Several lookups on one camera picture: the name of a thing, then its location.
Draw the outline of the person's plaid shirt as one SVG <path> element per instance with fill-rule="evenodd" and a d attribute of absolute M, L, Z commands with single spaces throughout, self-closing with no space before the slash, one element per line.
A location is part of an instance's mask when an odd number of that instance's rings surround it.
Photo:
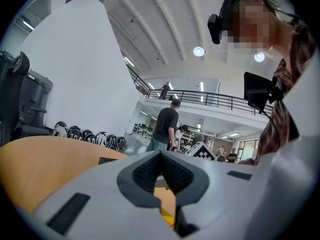
<path fill-rule="evenodd" d="M 287 95 L 309 65 L 316 50 L 316 42 L 310 30 L 298 23 L 298 20 L 280 23 L 284 30 L 275 38 L 279 44 L 274 44 L 272 48 L 282 59 L 273 76 L 280 81 L 283 94 Z M 283 101 L 276 101 L 270 120 L 260 135 L 256 157 L 239 163 L 256 166 L 262 156 L 276 152 L 297 136 L 298 130 L 288 109 Z"/>

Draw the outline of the row of black white backpacks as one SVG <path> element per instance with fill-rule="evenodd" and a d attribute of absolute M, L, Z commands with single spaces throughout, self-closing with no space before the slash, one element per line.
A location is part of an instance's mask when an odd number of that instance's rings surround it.
<path fill-rule="evenodd" d="M 84 141 L 115 151 L 123 151 L 127 149 L 127 141 L 123 136 L 117 137 L 114 134 L 107 134 L 105 131 L 100 131 L 97 134 L 94 134 L 91 130 L 82 130 L 76 125 L 68 128 L 67 124 L 63 121 L 59 121 L 55 124 L 52 135 L 55 137 Z"/>

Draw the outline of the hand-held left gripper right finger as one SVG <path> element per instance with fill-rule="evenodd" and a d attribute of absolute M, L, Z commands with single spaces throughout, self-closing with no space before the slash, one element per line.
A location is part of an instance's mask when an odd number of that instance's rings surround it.
<path fill-rule="evenodd" d="M 274 240 L 265 198 L 273 158 L 251 166 L 162 153 L 162 172 L 177 194 L 175 229 L 160 230 L 160 240 Z"/>

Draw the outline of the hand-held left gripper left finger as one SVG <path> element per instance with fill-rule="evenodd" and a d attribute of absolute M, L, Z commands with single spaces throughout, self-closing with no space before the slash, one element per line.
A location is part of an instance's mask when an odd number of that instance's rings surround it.
<path fill-rule="evenodd" d="M 70 240 L 176 240 L 159 208 L 137 207 L 118 188 L 120 171 L 146 156 L 136 154 L 86 170 L 49 195 L 33 214 L 46 224 L 80 193 L 89 200 L 65 234 Z"/>

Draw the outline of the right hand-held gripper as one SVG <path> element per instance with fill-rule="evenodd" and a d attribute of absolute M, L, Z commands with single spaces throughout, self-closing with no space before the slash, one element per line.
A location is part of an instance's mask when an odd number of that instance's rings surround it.
<path fill-rule="evenodd" d="M 204 160 L 214 161 L 216 157 L 210 151 L 209 147 L 203 142 L 198 141 L 187 152 L 186 155 Z"/>

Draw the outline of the black chest-mounted box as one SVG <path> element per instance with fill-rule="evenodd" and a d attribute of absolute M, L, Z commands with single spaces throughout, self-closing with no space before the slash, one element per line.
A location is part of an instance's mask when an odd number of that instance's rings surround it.
<path fill-rule="evenodd" d="M 243 77 L 244 99 L 250 107 L 258 110 L 259 114 L 266 114 L 267 103 L 272 104 L 284 98 L 282 83 L 277 77 L 269 80 L 250 72 L 245 72 Z"/>

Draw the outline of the black equipment case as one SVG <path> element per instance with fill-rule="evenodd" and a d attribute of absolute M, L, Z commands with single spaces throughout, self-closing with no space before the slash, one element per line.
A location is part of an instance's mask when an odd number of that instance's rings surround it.
<path fill-rule="evenodd" d="M 20 92 L 29 69 L 30 61 L 23 51 L 14 60 L 0 63 L 0 147 L 10 142 L 19 122 Z"/>
<path fill-rule="evenodd" d="M 54 84 L 47 77 L 29 70 L 23 77 L 19 97 L 19 124 L 45 129 L 47 103 Z"/>

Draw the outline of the black balcony railing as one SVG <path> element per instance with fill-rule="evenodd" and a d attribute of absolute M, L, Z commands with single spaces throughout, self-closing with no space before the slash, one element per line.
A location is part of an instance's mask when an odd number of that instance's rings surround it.
<path fill-rule="evenodd" d="M 153 89 L 133 70 L 129 65 L 126 66 L 133 83 L 138 92 L 146 99 L 158 100 L 163 95 L 161 89 Z M 195 90 L 176 90 L 169 89 L 164 96 L 167 101 L 178 99 L 182 103 L 197 104 L 229 111 L 243 112 L 254 116 L 263 116 L 257 108 L 248 105 L 248 102 L 240 97 L 230 96 L 226 94 L 201 92 Z"/>

